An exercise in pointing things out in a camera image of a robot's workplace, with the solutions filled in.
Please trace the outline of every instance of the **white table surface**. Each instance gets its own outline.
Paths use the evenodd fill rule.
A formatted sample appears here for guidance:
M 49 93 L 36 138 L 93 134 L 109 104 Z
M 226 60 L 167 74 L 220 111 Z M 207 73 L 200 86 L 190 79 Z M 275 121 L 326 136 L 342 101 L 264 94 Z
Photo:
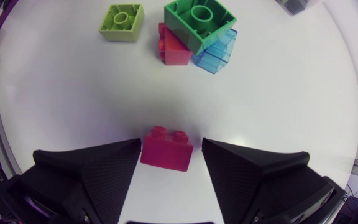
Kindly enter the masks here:
M 0 112 L 22 171 L 36 149 L 138 138 L 161 125 L 190 136 L 188 172 L 138 163 L 120 223 L 223 222 L 202 137 L 309 152 L 312 169 L 345 186 L 358 142 L 357 80 L 322 4 L 291 17 L 274 0 L 221 0 L 239 34 L 230 62 L 212 75 L 191 62 L 165 66 L 157 26 L 169 1 L 139 2 L 136 43 L 98 32 L 117 2 L 20 0 L 12 10 L 0 31 Z

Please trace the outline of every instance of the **lime green brick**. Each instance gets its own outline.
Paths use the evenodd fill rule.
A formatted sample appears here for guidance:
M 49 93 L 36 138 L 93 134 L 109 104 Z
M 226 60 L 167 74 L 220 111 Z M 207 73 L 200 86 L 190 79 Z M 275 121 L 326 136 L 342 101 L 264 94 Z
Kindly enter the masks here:
M 135 42 L 144 18 L 141 4 L 112 4 L 99 32 L 108 41 Z
M 195 55 L 225 36 L 237 19 L 216 0 L 176 0 L 164 23 Z

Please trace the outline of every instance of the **translucent blue block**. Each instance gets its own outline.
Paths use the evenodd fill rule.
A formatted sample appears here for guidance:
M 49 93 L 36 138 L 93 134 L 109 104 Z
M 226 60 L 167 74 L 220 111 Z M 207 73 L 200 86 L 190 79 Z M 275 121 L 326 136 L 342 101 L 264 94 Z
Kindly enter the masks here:
M 230 59 L 236 41 L 237 31 L 230 29 L 225 36 L 217 40 L 198 55 L 193 55 L 193 62 L 212 74 L 218 72 Z

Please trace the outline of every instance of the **red duplo brick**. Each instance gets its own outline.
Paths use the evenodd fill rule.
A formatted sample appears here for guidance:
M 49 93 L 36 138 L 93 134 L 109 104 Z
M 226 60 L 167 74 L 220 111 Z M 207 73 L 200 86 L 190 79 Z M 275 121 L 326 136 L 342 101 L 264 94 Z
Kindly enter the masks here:
M 140 162 L 186 172 L 193 146 L 183 131 L 168 134 L 164 127 L 154 127 L 143 139 Z
M 160 59 L 166 65 L 187 65 L 191 58 L 191 51 L 170 31 L 163 22 L 158 24 L 160 40 L 158 51 Z

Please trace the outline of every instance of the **toy block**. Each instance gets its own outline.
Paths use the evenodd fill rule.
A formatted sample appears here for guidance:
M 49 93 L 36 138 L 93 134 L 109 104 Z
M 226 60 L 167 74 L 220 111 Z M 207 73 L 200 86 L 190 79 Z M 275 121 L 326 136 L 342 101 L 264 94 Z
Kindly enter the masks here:
M 195 55 L 223 37 L 236 21 L 216 0 L 176 0 L 164 7 L 165 25 Z
M 215 74 L 229 62 L 236 37 L 237 31 L 230 29 L 199 55 L 193 55 L 192 61 L 200 68 Z
M 108 41 L 135 42 L 143 18 L 141 4 L 112 4 L 104 16 L 99 32 Z
M 140 162 L 156 167 L 186 172 L 193 146 L 183 131 L 168 134 L 164 127 L 154 127 L 143 139 Z
M 158 51 L 160 59 L 166 65 L 187 65 L 191 58 L 191 51 L 171 32 L 164 23 L 158 24 L 160 40 Z
M 308 0 L 276 0 L 289 15 L 295 15 L 306 9 Z

